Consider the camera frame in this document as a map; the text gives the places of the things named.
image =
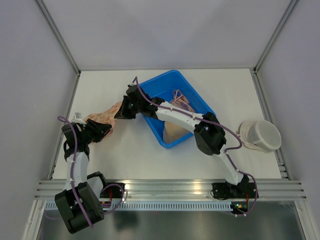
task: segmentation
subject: blue plastic bin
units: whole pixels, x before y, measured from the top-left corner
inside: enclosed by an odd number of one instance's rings
[[[159,97],[166,100],[167,102],[170,102],[174,98],[173,90],[179,89],[183,93],[183,95],[186,96],[190,106],[195,110],[196,113],[214,113],[178,70],[167,71],[159,76],[141,83],[140,86],[144,90],[144,92],[151,98]],[[165,143],[163,141],[165,123],[163,121],[148,117],[144,117],[144,119],[148,123],[158,142],[166,149],[171,149],[193,136],[193,134],[190,132],[171,143]]]

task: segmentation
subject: beige cloth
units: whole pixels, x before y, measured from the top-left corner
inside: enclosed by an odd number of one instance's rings
[[[170,103],[183,110],[187,110],[189,112],[194,113],[195,110],[189,105],[188,99],[181,93],[179,90],[174,90],[173,92],[173,100]],[[189,131],[185,128],[176,125],[172,122],[165,121],[164,122],[164,130],[163,130],[163,141],[166,144],[172,143],[179,138],[182,138],[184,135],[188,134]]]

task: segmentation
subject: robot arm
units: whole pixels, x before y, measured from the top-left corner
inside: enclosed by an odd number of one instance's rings
[[[187,116],[181,112],[174,111],[173,109],[177,109],[177,107],[164,99],[159,97],[150,98],[143,90],[142,93],[157,106],[150,104],[142,96],[137,85],[129,85],[126,95],[123,97],[122,105],[114,118],[130,120],[135,119],[136,114],[143,114],[146,117],[172,122],[187,129],[194,134],[196,145],[201,152],[209,156],[215,155],[215,158],[219,159],[218,162],[225,173],[226,179],[226,184],[223,187],[228,191],[228,196],[242,198],[239,196],[246,193],[245,188],[249,178],[237,172],[228,160],[225,153],[227,142],[225,131],[217,125],[199,120],[204,119],[219,124],[216,116],[212,112],[200,114],[179,108],[180,111],[189,115]],[[91,119],[86,122],[81,119],[74,119],[71,124],[75,130],[76,139],[68,124],[62,127],[66,137],[63,149],[64,158],[68,163],[67,181],[64,190],[57,194],[54,200],[67,229],[73,234],[88,227],[89,223],[80,209],[79,203],[76,201],[72,191],[72,182],[91,223],[95,224],[104,219],[104,212],[99,198],[103,198],[101,191],[108,186],[108,183],[100,172],[87,176],[87,167],[90,153],[89,144],[91,142],[100,142],[112,129],[112,126],[98,123]],[[75,145],[77,146],[76,164],[74,164]]]
[[[233,188],[233,191],[235,192],[241,192],[243,190],[240,186],[246,185],[246,183],[249,182],[249,179],[247,176],[237,172],[227,158],[225,153],[227,142],[225,131],[221,127],[198,120],[204,119],[219,124],[218,119],[212,112],[207,112],[205,115],[189,112],[173,106],[159,97],[150,98],[148,94],[144,93],[142,90],[142,93],[150,101],[166,108],[157,107],[145,100],[137,85],[129,85],[128,87],[126,95],[123,97],[120,110],[115,115],[115,118],[134,119],[136,118],[136,114],[141,113],[146,117],[160,121],[168,121],[187,129],[194,134],[196,145],[201,152],[210,156],[215,155],[214,158],[219,159],[219,165],[225,173],[225,180],[230,184],[230,188]],[[173,109],[185,112],[189,116],[174,111]]]

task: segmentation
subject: metal frame edge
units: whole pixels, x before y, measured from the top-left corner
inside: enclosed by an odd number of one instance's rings
[[[320,240],[319,229],[308,201],[294,202],[306,240]]]
[[[250,69],[250,73],[251,73],[253,85],[255,87],[256,95],[258,97],[258,100],[259,100],[259,103],[261,106],[263,117],[265,120],[269,121],[270,123],[272,123],[276,126],[274,117],[273,117],[272,112],[270,110],[268,99],[267,99],[265,91],[264,91],[264,87],[263,87],[263,85],[260,81],[260,78],[259,78],[259,74],[253,68]],[[285,167],[286,178],[291,180],[290,169],[288,169],[288,166],[286,164],[285,155],[284,155],[282,147],[280,147],[278,150],[276,150],[274,152],[274,154],[276,156],[276,159],[278,160],[278,163],[283,164],[283,166]]]
[[[259,60],[257,61],[254,70],[258,71],[262,64],[264,63],[268,53],[270,52],[271,48],[273,47],[275,41],[277,40],[279,34],[281,33],[281,31],[283,30],[284,26],[286,25],[288,19],[290,18],[291,14],[293,13],[294,9],[296,8],[297,4],[298,4],[299,0],[291,0],[288,4],[288,6],[286,7],[278,25],[276,26],[275,30],[273,31],[268,43],[266,44]]]
[[[57,28],[57,25],[55,24],[51,14],[49,13],[46,4],[44,3],[43,0],[34,0],[34,2],[36,4],[36,6],[38,7],[39,11],[41,12],[42,16],[44,17],[44,19],[46,20],[46,23],[48,24],[49,28],[51,29],[57,42],[59,43],[65,57],[67,58],[67,60],[71,64],[71,66],[74,69],[77,76],[80,76],[81,71],[80,71],[74,57],[72,56],[65,40],[63,39],[59,29]]]

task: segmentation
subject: metal extrusion frame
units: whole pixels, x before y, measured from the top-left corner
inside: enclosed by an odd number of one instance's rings
[[[127,180],[108,179],[108,183],[124,183],[126,201],[216,201],[211,194],[212,183],[224,183],[225,179],[172,179],[172,180]],[[306,201],[299,181],[287,179],[257,179],[258,201]],[[40,181],[35,200],[54,200],[66,183],[65,179]],[[232,202],[243,199],[232,199]]]

